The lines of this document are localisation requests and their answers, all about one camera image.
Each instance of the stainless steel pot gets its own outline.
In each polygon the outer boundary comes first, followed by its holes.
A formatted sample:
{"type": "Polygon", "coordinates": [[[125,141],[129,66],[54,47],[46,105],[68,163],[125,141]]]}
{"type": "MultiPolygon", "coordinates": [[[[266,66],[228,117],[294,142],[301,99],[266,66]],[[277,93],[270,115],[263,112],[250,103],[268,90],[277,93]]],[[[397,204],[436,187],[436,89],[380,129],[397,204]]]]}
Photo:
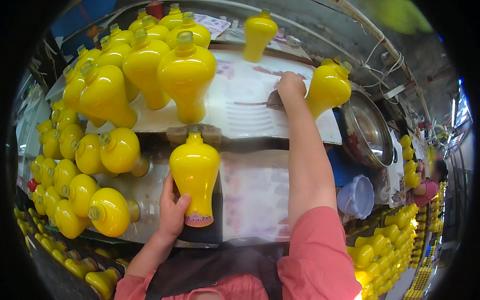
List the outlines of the stainless steel pot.
{"type": "Polygon", "coordinates": [[[371,168],[393,164],[395,149],[392,137],[380,110],[370,98],[358,90],[340,108],[343,148],[355,161],[371,168]]]}

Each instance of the person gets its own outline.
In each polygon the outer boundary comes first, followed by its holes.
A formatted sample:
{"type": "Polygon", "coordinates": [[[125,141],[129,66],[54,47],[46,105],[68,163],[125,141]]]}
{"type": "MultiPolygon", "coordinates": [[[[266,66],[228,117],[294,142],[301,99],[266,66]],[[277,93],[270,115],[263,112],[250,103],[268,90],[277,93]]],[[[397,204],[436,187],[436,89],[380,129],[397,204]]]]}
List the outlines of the person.
{"type": "Polygon", "coordinates": [[[278,93],[290,132],[288,255],[277,255],[281,245],[269,243],[184,249],[169,257],[191,200],[187,194],[177,199],[169,173],[158,230],[130,262],[115,300],[361,299],[337,214],[332,167],[305,101],[305,83],[285,72],[278,93]]]}
{"type": "Polygon", "coordinates": [[[417,167],[417,174],[421,178],[420,184],[408,191],[406,203],[416,203],[420,208],[427,205],[435,197],[440,188],[440,182],[447,179],[447,165],[443,160],[436,160],[433,164],[433,170],[430,170],[430,177],[425,178],[425,163],[422,161],[417,167]]]}

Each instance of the yellow vase-shaped bottle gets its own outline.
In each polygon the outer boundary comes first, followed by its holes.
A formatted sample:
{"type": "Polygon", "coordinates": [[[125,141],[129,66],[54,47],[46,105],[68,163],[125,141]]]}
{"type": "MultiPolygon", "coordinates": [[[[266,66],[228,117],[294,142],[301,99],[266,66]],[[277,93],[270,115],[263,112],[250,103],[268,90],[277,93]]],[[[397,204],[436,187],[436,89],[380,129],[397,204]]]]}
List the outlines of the yellow vase-shaped bottle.
{"type": "Polygon", "coordinates": [[[108,171],[100,159],[101,146],[99,135],[96,133],[87,134],[80,141],[73,140],[71,147],[75,151],[77,167],[87,175],[105,173],[115,178],[118,173],[108,171]]]}
{"type": "Polygon", "coordinates": [[[102,300],[109,300],[121,274],[115,268],[108,268],[103,272],[90,272],[85,276],[85,281],[93,286],[99,293],[102,300]]]}
{"type": "Polygon", "coordinates": [[[50,157],[53,159],[63,159],[63,156],[60,151],[60,131],[56,129],[52,129],[49,132],[43,134],[40,133],[40,135],[43,135],[43,154],[45,157],[50,157]]]}
{"type": "Polygon", "coordinates": [[[133,39],[135,44],[123,61],[123,72],[140,89],[147,107],[160,109],[169,103],[170,96],[158,84],[157,68],[170,48],[163,41],[149,38],[144,29],[133,39]]]}
{"type": "Polygon", "coordinates": [[[133,31],[121,30],[118,23],[110,25],[110,38],[113,44],[123,43],[130,45],[133,39],[133,31]]]}
{"type": "Polygon", "coordinates": [[[100,135],[100,158],[103,165],[114,173],[131,172],[141,177],[149,169],[148,160],[140,152],[137,135],[128,128],[116,128],[100,135]]]}
{"type": "Polygon", "coordinates": [[[63,70],[67,84],[63,90],[63,100],[67,108],[86,116],[95,127],[105,124],[106,120],[92,116],[80,105],[80,96],[85,89],[85,79],[79,70],[75,70],[70,65],[63,70]]]}
{"type": "Polygon", "coordinates": [[[100,187],[90,176],[79,174],[73,178],[69,186],[63,186],[62,193],[68,197],[73,212],[77,216],[87,218],[90,201],[98,190],[100,187]]]}
{"type": "Polygon", "coordinates": [[[137,202],[126,200],[117,190],[103,188],[92,196],[88,217],[100,233],[114,238],[138,220],[140,209],[137,202]]]}
{"type": "Polygon", "coordinates": [[[85,275],[87,275],[87,273],[98,270],[98,265],[91,257],[87,257],[82,260],[73,260],[68,258],[65,260],[63,265],[67,270],[81,280],[85,280],[85,275]]]}
{"type": "Polygon", "coordinates": [[[373,248],[370,245],[363,245],[361,247],[349,247],[345,246],[347,253],[353,260],[353,264],[357,268],[365,268],[375,257],[373,248]]]}
{"type": "Polygon", "coordinates": [[[43,173],[43,161],[45,160],[45,156],[39,155],[35,157],[33,161],[34,169],[33,171],[33,178],[36,182],[40,183],[42,181],[42,173],[43,173]]]}
{"type": "MultiPolygon", "coordinates": [[[[137,19],[133,21],[130,26],[128,26],[128,30],[132,31],[133,33],[137,32],[138,30],[142,29],[142,19],[143,17],[146,17],[147,15],[147,10],[146,8],[140,8],[137,13],[137,19]]],[[[153,17],[153,22],[155,24],[158,23],[158,19],[153,17]]]]}
{"type": "Polygon", "coordinates": [[[116,127],[132,128],[137,122],[137,113],[128,105],[122,70],[112,65],[97,68],[87,62],[82,74],[87,85],[80,99],[82,107],[116,127]]]}
{"type": "Polygon", "coordinates": [[[77,252],[77,250],[60,251],[60,250],[54,249],[54,250],[52,250],[51,255],[61,265],[64,265],[65,261],[67,259],[72,259],[72,260],[81,260],[82,259],[80,257],[80,254],[77,252]]]}
{"type": "MultiPolygon", "coordinates": [[[[123,59],[131,51],[131,47],[125,43],[115,43],[110,36],[104,36],[100,43],[102,45],[102,55],[96,60],[97,67],[112,65],[123,68],[123,59]]],[[[126,76],[123,75],[125,81],[125,93],[128,102],[132,102],[138,95],[138,87],[136,87],[126,76]]]]}
{"type": "Polygon", "coordinates": [[[181,25],[182,17],[183,14],[180,11],[180,5],[178,3],[172,3],[168,15],[161,18],[160,21],[158,21],[158,24],[163,25],[168,28],[168,30],[172,31],[175,27],[181,25]]]}
{"type": "Polygon", "coordinates": [[[57,120],[58,116],[60,115],[60,113],[57,113],[57,110],[62,112],[64,109],[67,108],[67,106],[65,104],[65,100],[63,100],[62,98],[59,101],[52,103],[51,107],[52,107],[52,123],[56,125],[58,123],[58,120],[57,120]]]}
{"type": "Polygon", "coordinates": [[[48,173],[53,175],[53,184],[60,195],[63,186],[70,185],[72,179],[81,174],[77,166],[69,159],[62,159],[54,169],[49,169],[48,173]]]}
{"type": "Polygon", "coordinates": [[[57,203],[55,215],[53,218],[48,218],[48,222],[50,226],[57,227],[69,239],[75,239],[92,225],[89,218],[79,217],[73,212],[67,199],[62,199],[57,203]]]}
{"type": "Polygon", "coordinates": [[[363,271],[367,273],[367,282],[371,282],[375,277],[380,274],[380,266],[376,262],[371,262],[362,269],[355,267],[355,271],[363,271]]]}
{"type": "Polygon", "coordinates": [[[178,46],[158,66],[158,81],[177,104],[179,120],[195,124],[205,117],[204,96],[216,73],[216,59],[193,43],[193,34],[178,34],[178,46]]]}
{"type": "Polygon", "coordinates": [[[350,99],[352,88],[348,81],[352,66],[342,62],[338,67],[320,66],[313,72],[307,94],[307,104],[316,120],[323,112],[350,99]]]}
{"type": "Polygon", "coordinates": [[[407,224],[407,216],[404,213],[397,213],[394,216],[385,217],[385,226],[397,225],[399,229],[402,229],[407,224]]]}
{"type": "Polygon", "coordinates": [[[383,236],[389,238],[391,241],[395,241],[400,234],[400,230],[397,225],[390,225],[385,228],[375,228],[373,234],[383,234],[383,236]]]}
{"type": "Polygon", "coordinates": [[[170,31],[163,25],[155,25],[153,19],[155,19],[155,17],[143,17],[142,28],[147,31],[148,37],[150,39],[158,39],[165,42],[165,40],[167,39],[167,35],[170,31]]]}
{"type": "Polygon", "coordinates": [[[270,18],[270,10],[263,9],[259,15],[245,21],[245,50],[243,58],[249,62],[259,62],[265,48],[275,37],[278,26],[270,18]]]}
{"type": "Polygon", "coordinates": [[[33,233],[33,228],[30,225],[28,225],[27,222],[17,219],[17,225],[18,227],[20,227],[20,230],[22,231],[24,236],[27,235],[27,231],[29,231],[30,233],[33,233]]]}
{"type": "Polygon", "coordinates": [[[57,204],[62,199],[63,198],[60,196],[54,186],[49,186],[45,190],[45,195],[42,197],[41,204],[43,204],[47,216],[53,217],[55,211],[57,210],[57,204]]]}
{"type": "Polygon", "coordinates": [[[71,124],[60,134],[60,152],[62,156],[71,161],[75,160],[75,151],[72,149],[72,141],[80,140],[84,136],[84,130],[77,124],[71,124]]]}
{"type": "Polygon", "coordinates": [[[180,26],[172,29],[167,35],[165,42],[170,49],[177,47],[177,36],[182,31],[191,31],[193,33],[193,42],[199,47],[208,49],[212,35],[204,26],[195,23],[193,12],[184,12],[180,26]]]}
{"type": "Polygon", "coordinates": [[[75,70],[80,70],[87,61],[95,64],[95,61],[100,56],[101,52],[102,51],[100,51],[100,49],[94,48],[91,50],[87,50],[85,48],[85,45],[80,45],[77,48],[78,61],[75,64],[75,70]]]}
{"type": "Polygon", "coordinates": [[[185,224],[204,227],[213,223],[212,193],[220,166],[220,155],[204,144],[200,133],[189,133],[185,144],[170,155],[170,169],[180,194],[192,197],[185,224]]]}

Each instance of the threaded bottle mouth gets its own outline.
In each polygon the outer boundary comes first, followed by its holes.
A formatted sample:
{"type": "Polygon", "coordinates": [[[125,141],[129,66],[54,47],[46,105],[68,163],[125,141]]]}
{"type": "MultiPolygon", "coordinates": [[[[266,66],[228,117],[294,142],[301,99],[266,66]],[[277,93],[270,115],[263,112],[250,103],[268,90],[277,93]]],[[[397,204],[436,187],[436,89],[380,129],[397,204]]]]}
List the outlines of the threaded bottle mouth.
{"type": "Polygon", "coordinates": [[[89,207],[87,214],[90,220],[92,221],[97,221],[100,219],[100,210],[95,206],[89,207]]]}
{"type": "Polygon", "coordinates": [[[100,134],[98,139],[100,141],[100,144],[102,144],[103,146],[106,146],[110,143],[110,141],[112,140],[112,137],[110,133],[104,132],[100,134]]]}
{"type": "Polygon", "coordinates": [[[85,45],[82,44],[77,48],[77,53],[80,54],[80,52],[82,52],[83,50],[86,50],[86,48],[85,45]]]}
{"type": "Polygon", "coordinates": [[[69,187],[68,185],[65,184],[64,186],[62,186],[62,188],[61,188],[61,195],[62,195],[63,197],[68,197],[68,196],[70,196],[70,187],[69,187]]]}
{"type": "Polygon", "coordinates": [[[80,72],[82,72],[83,77],[86,77],[87,74],[93,69],[93,63],[90,60],[87,60],[82,68],[80,69],[80,72]]]}
{"type": "Polygon", "coordinates": [[[193,43],[193,32],[192,31],[181,31],[177,34],[177,44],[185,45],[193,43]]]}
{"type": "Polygon", "coordinates": [[[193,20],[195,14],[193,12],[184,12],[182,16],[183,21],[191,21],[193,20]]]}

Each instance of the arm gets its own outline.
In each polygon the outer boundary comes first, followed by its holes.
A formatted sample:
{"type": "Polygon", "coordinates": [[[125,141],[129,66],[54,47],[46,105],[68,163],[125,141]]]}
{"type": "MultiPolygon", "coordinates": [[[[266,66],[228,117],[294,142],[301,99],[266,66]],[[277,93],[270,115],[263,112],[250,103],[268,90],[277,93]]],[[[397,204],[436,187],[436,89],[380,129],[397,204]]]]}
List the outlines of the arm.
{"type": "Polygon", "coordinates": [[[190,195],[184,194],[175,203],[173,176],[169,172],[160,195],[160,224],[158,229],[132,259],[125,275],[146,277],[150,271],[157,269],[168,258],[173,243],[183,230],[183,215],[190,204],[190,200],[190,195]]]}
{"type": "Polygon", "coordinates": [[[278,94],[287,111],[290,126],[288,156],[290,230],[293,230],[299,217],[312,208],[328,206],[336,212],[332,167],[315,120],[305,101],[306,92],[305,83],[293,72],[285,72],[278,84],[278,94]]]}

